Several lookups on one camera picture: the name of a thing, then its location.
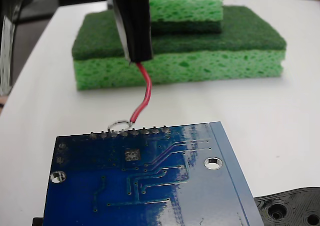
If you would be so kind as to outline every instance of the wire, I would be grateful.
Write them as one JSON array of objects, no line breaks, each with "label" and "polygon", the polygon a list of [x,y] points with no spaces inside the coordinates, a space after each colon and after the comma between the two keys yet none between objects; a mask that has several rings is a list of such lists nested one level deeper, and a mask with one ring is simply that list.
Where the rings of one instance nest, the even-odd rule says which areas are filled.
[{"label": "wire", "polygon": [[149,101],[150,101],[150,97],[151,97],[151,90],[152,90],[152,82],[150,79],[150,76],[148,75],[146,69],[144,68],[144,66],[141,63],[137,63],[136,64],[137,67],[139,68],[139,70],[141,71],[144,80],[146,81],[146,89],[145,89],[145,95],[144,95],[144,100],[143,102],[138,106],[138,108],[134,111],[134,113],[131,115],[130,118],[130,122],[134,123],[136,122],[139,114],[146,108],[146,106],[148,105]]}]

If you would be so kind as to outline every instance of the blue circuit board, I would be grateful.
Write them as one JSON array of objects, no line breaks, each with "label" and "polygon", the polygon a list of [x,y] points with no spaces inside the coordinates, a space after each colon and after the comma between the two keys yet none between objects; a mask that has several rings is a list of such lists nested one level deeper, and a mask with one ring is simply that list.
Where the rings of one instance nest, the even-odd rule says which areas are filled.
[{"label": "blue circuit board", "polygon": [[43,226],[262,226],[220,122],[57,137]]}]

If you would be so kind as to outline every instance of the white table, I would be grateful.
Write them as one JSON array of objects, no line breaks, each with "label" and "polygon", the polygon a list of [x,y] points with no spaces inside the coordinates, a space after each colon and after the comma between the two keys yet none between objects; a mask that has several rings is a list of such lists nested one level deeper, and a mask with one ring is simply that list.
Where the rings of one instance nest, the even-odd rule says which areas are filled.
[{"label": "white table", "polygon": [[[287,41],[282,78],[154,86],[136,128],[222,121],[254,197],[320,187],[320,2],[246,5]],[[84,16],[105,2],[60,7],[0,116],[0,225],[43,215],[56,136],[129,118],[144,87],[76,91],[71,48]]]}]

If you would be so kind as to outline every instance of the green scrubber pad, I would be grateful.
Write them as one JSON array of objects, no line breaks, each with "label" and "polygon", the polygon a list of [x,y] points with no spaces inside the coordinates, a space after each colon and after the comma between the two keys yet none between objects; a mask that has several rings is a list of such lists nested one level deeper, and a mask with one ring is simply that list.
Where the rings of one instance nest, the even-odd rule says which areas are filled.
[{"label": "green scrubber pad", "polygon": [[[224,12],[222,34],[153,36],[155,58],[144,62],[153,82],[280,76],[283,38],[246,7]],[[124,59],[112,11],[86,16],[72,52],[79,90],[145,84]]]},{"label": "green scrubber pad", "polygon": [[153,34],[221,32],[223,0],[149,0]]},{"label": "green scrubber pad", "polygon": [[[224,12],[223,33],[153,36],[154,53],[286,48],[282,37],[250,9],[244,6],[225,6]],[[72,52],[75,60],[124,56],[113,11],[88,14]]]}]

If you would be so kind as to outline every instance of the hole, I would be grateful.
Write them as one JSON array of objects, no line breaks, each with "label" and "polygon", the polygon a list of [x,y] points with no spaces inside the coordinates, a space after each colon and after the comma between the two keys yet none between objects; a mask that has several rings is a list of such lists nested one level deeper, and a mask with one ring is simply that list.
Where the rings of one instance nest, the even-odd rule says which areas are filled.
[{"label": "hole", "polygon": [[281,204],[275,204],[268,209],[268,214],[274,220],[280,220],[287,215],[287,209]]},{"label": "hole", "polygon": [[308,218],[307,218],[307,222],[308,224],[312,225],[312,226],[315,226],[315,225],[318,225],[319,222],[320,222],[320,219],[317,215],[310,215]]},{"label": "hole", "polygon": [[63,171],[56,171],[50,174],[50,180],[52,183],[59,184],[66,180],[66,174]]},{"label": "hole", "polygon": [[216,157],[210,157],[204,161],[204,166],[209,170],[218,170],[222,167],[222,160]]}]

